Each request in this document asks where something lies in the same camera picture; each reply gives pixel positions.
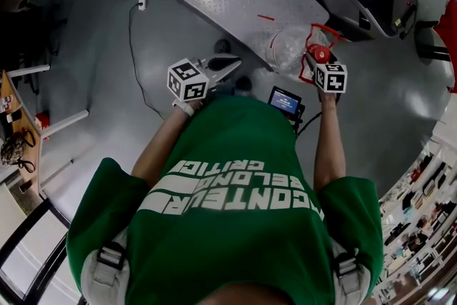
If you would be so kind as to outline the person's left forearm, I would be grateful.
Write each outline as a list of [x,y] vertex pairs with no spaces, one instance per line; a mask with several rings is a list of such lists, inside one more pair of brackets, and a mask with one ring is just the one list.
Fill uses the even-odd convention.
[[162,170],[190,118],[180,106],[162,123],[152,140],[136,160],[131,175],[146,182],[152,189],[159,181]]

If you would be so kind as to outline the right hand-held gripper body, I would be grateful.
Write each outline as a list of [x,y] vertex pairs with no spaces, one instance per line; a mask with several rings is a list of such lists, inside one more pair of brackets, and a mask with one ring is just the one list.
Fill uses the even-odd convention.
[[314,62],[312,82],[325,93],[344,94],[347,87],[347,67],[343,64]]

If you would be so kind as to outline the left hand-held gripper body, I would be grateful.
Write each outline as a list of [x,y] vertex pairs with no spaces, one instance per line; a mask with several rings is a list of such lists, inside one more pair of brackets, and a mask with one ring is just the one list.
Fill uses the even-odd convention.
[[206,59],[182,59],[167,70],[167,87],[179,101],[205,99],[209,89],[222,79],[221,71],[208,67]]

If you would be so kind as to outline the person in green shirt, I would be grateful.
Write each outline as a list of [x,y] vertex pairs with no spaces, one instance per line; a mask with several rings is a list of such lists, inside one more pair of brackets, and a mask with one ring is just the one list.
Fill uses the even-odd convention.
[[307,184],[291,123],[192,101],[158,183],[101,161],[66,237],[89,305],[361,305],[383,267],[375,185]]

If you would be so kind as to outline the small red bin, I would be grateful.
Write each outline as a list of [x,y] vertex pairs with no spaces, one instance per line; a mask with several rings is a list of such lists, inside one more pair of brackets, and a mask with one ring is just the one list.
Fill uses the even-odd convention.
[[35,116],[35,123],[40,130],[44,130],[45,128],[50,126],[50,116],[47,111],[43,111],[38,113]]

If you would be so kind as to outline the small black screen device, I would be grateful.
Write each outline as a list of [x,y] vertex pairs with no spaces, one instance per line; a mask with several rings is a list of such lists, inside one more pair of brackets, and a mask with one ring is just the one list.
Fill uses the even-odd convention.
[[295,116],[301,105],[301,97],[274,86],[268,99],[268,105],[280,110],[287,116]]

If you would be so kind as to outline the white wristband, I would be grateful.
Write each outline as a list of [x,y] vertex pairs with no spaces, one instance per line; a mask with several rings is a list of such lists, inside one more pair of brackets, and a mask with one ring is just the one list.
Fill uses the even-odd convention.
[[179,107],[184,113],[186,113],[189,117],[192,117],[195,113],[194,108],[185,101],[181,101],[179,99],[175,99],[172,103],[173,107]]

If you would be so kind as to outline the white storage shelving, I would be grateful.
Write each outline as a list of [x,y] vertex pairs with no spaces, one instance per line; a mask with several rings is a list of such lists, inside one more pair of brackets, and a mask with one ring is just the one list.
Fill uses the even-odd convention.
[[379,206],[383,267],[371,300],[413,303],[457,255],[457,150],[430,140]]

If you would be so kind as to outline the patterned brown handbag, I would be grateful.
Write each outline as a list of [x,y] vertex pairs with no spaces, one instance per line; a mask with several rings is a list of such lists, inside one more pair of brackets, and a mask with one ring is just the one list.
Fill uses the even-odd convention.
[[35,145],[36,140],[29,130],[22,129],[14,132],[0,147],[0,161],[4,166],[18,166],[29,173],[34,173],[36,169],[34,163],[24,160],[23,156],[27,146],[34,148]]

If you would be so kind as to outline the person's right forearm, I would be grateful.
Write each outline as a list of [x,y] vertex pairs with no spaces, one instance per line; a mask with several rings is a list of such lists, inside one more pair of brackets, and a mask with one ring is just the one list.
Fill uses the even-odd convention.
[[336,95],[318,90],[318,96],[321,102],[321,120],[314,161],[315,192],[346,176],[346,157],[338,123]]

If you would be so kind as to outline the red-cloth round table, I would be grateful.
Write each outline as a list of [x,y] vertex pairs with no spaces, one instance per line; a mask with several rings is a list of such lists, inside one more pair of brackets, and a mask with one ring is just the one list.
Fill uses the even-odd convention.
[[448,0],[438,21],[418,21],[414,41],[420,58],[451,63],[454,82],[448,91],[457,94],[457,0]]

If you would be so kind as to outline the grey floor scrubber machine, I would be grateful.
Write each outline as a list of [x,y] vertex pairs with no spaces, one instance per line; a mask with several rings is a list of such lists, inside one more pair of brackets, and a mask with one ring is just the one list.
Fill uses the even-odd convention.
[[404,39],[414,28],[417,0],[322,0],[342,24],[372,39]]

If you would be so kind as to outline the light wooden table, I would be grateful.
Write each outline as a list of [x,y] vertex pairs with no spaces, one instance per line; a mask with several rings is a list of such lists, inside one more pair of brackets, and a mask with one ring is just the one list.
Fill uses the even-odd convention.
[[32,172],[27,171],[27,168],[19,168],[19,171],[22,175],[22,178],[25,182],[30,182],[30,189],[37,195],[42,195],[42,179],[41,179],[41,153],[42,145],[46,138],[50,135],[55,134],[56,132],[86,118],[89,115],[89,112],[86,109],[83,109],[79,113],[73,114],[63,120],[51,124],[44,129],[40,129],[35,123],[35,117],[29,112],[27,107],[22,101],[14,83],[12,81],[13,77],[16,76],[26,76],[29,74],[39,73],[41,71],[48,71],[50,69],[49,65],[44,66],[35,66],[24,69],[18,69],[15,71],[2,71],[2,76],[0,77],[0,97],[4,98],[9,95],[12,95],[11,110],[20,111],[21,118],[12,122],[12,132],[19,133],[23,130],[29,131],[34,138],[35,146],[27,146],[24,149],[23,158],[26,161],[30,161],[33,166],[30,169],[34,168]]

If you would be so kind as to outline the large clear water jug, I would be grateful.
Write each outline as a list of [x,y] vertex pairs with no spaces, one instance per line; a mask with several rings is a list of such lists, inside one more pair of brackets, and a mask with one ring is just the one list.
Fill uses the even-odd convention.
[[294,81],[313,84],[304,54],[311,52],[316,63],[329,63],[331,49],[337,41],[344,40],[340,32],[322,25],[288,27],[271,37],[265,56],[271,68]]

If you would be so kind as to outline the black office chair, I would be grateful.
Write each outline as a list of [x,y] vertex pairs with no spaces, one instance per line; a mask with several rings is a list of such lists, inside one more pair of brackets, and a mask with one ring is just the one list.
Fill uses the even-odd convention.
[[0,10],[0,51],[7,56],[40,56],[46,49],[50,55],[57,56],[51,34],[67,25],[67,19],[54,19],[59,8],[54,4],[48,14],[44,8],[22,0],[18,11]]

